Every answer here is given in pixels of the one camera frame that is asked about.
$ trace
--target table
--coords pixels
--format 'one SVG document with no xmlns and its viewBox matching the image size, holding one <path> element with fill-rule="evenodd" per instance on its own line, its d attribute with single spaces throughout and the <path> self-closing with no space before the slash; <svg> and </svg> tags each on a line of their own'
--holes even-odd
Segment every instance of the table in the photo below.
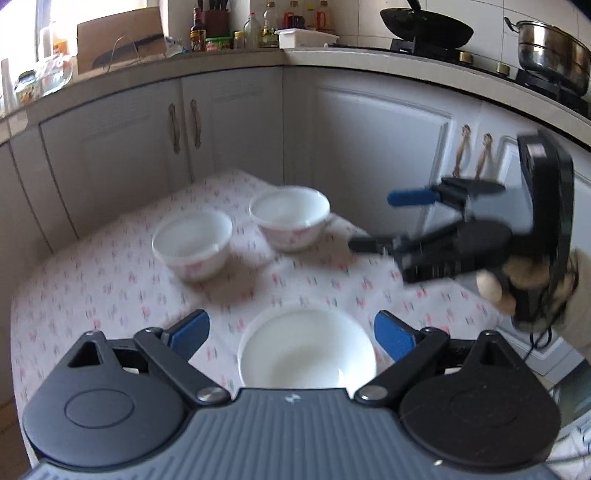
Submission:
<svg viewBox="0 0 591 480">
<path fill-rule="evenodd" d="M 144 327 L 166 328 L 205 309 L 210 337 L 190 363 L 236 394 L 241 386 L 238 344 L 264 309 L 320 303 L 348 312 L 372 338 L 379 372 L 391 364 L 373 336 L 372 322 L 382 309 L 417 329 L 436 326 L 454 338 L 474 339 L 499 322 L 487 302 L 451 280 L 405 287 L 392 259 L 351 254 L 348 237 L 361 231 L 336 215 L 308 250 L 274 252 L 248 215 L 252 196 L 274 188 L 241 171 L 222 173 L 121 216 L 38 268 L 12 304 L 19 418 L 44 378 L 87 330 L 128 338 Z M 204 206 L 232 218 L 232 253 L 216 278 L 184 284 L 155 260 L 151 237 L 165 216 Z"/>
</svg>

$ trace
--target wok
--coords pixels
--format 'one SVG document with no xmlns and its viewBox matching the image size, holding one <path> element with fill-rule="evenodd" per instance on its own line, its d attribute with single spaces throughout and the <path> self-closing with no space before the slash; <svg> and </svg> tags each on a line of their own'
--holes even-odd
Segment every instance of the wok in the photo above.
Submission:
<svg viewBox="0 0 591 480">
<path fill-rule="evenodd" d="M 386 8 L 379 14 L 388 30 L 403 40 L 441 48 L 459 48 L 474 30 L 452 17 L 421 9 L 418 0 L 408 0 L 411 8 Z"/>
</svg>

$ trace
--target white plastic container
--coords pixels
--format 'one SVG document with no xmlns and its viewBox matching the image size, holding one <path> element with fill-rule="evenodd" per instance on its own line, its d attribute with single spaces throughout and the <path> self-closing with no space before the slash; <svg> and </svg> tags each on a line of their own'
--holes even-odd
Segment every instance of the white plastic container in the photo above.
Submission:
<svg viewBox="0 0 591 480">
<path fill-rule="evenodd" d="M 280 187 L 255 196 L 249 213 L 275 250 L 297 252 L 318 240 L 330 216 L 330 203 L 307 187 Z"/>
<path fill-rule="evenodd" d="M 218 210 L 184 213 L 160 223 L 152 251 L 180 279 L 207 280 L 226 263 L 232 232 L 232 220 Z"/>
<path fill-rule="evenodd" d="M 277 33 L 279 48 L 324 47 L 325 44 L 332 45 L 339 39 L 338 35 L 301 28 L 278 30 Z"/>
</svg>

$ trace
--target wok handle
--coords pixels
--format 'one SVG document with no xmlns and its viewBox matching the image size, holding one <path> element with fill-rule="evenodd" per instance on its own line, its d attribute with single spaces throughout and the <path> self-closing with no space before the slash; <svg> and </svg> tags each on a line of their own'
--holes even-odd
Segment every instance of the wok handle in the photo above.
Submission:
<svg viewBox="0 0 591 480">
<path fill-rule="evenodd" d="M 517 25 L 514 25 L 511 23 L 511 20 L 509 20 L 509 17 L 505 17 L 505 23 L 507 24 L 507 27 L 509 27 L 509 29 L 515 33 L 519 33 L 519 29 L 515 29 L 515 27 Z"/>
<path fill-rule="evenodd" d="M 421 3 L 418 0 L 407 0 L 407 2 L 410 5 L 411 10 L 416 12 L 421 11 Z"/>
</svg>

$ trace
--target white bowl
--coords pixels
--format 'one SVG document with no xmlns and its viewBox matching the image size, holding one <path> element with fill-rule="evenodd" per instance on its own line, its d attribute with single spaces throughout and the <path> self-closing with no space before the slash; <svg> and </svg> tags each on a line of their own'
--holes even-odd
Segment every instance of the white bowl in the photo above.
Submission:
<svg viewBox="0 0 591 480">
<path fill-rule="evenodd" d="M 276 250 L 296 252 L 318 240 L 330 215 L 330 203 L 306 187 L 280 187 L 255 196 L 249 213 Z"/>
<path fill-rule="evenodd" d="M 376 376 L 374 348 L 346 313 L 322 307 L 269 309 L 248 326 L 238 370 L 252 388 L 346 388 Z"/>
<path fill-rule="evenodd" d="M 206 280 L 226 263 L 232 231 L 232 220 L 218 210 L 184 213 L 160 223 L 152 251 L 182 280 Z"/>
</svg>

